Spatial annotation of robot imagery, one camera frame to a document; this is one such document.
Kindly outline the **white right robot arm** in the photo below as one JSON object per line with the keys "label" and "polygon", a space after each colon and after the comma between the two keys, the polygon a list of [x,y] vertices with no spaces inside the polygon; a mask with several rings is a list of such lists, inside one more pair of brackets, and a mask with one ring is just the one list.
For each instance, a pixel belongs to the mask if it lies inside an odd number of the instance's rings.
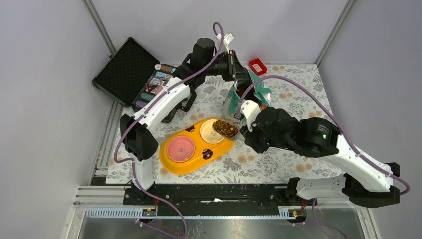
{"label": "white right robot arm", "polygon": [[400,191],[393,185],[393,177],[400,174],[399,165],[381,163],[353,150],[344,133],[328,120],[319,117],[298,120],[284,109],[260,109],[253,102],[246,102],[240,114],[246,120],[240,133],[255,152],[283,149],[326,161],[342,170],[342,174],[328,178],[291,178],[285,192],[288,203],[343,198],[358,206],[379,208],[400,202]]}

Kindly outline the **clear plastic scoop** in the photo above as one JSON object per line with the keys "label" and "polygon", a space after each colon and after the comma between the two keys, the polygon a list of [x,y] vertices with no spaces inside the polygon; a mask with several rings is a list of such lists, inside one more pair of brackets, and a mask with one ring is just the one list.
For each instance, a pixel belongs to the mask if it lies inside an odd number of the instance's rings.
{"label": "clear plastic scoop", "polygon": [[218,134],[230,141],[245,141],[244,136],[240,133],[240,128],[231,122],[219,119],[212,124],[212,128]]}

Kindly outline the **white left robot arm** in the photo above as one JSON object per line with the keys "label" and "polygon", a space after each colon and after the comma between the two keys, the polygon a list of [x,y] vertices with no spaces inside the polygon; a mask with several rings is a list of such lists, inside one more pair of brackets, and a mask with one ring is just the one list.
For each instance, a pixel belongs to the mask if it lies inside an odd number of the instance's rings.
{"label": "white left robot arm", "polygon": [[158,148],[158,142],[152,135],[168,113],[201,85],[205,76],[222,76],[234,86],[250,86],[253,81],[248,70],[243,67],[235,54],[229,49],[229,34],[219,34],[219,49],[214,52],[214,41],[201,38],[194,45],[193,51],[176,68],[173,76],[164,88],[134,115],[124,114],[120,119],[121,139],[118,145],[124,145],[127,152],[135,158],[128,158],[132,163],[132,182],[136,188],[135,198],[144,205],[154,200],[150,187],[154,184],[151,157]]}

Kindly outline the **green dog food bag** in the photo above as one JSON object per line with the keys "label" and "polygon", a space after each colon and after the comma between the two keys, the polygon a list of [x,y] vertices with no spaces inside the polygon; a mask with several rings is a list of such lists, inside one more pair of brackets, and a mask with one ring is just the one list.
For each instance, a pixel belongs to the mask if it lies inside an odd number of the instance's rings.
{"label": "green dog food bag", "polygon": [[[247,87],[259,80],[259,76],[257,76],[253,71],[250,69],[248,70],[248,74],[251,77],[251,81],[247,81],[245,83],[241,83],[240,80],[237,81],[237,87],[233,85],[229,92],[228,96],[225,98],[222,107],[222,114],[223,118],[226,120],[234,121],[234,122],[241,122],[246,123],[246,119],[243,115],[241,118],[236,118],[236,108],[239,103],[241,96],[243,95],[244,91]],[[270,105],[270,96],[271,90],[264,86],[263,82],[258,83],[254,88],[252,88],[246,95],[244,100],[252,100],[256,102],[260,107],[266,107]]]}

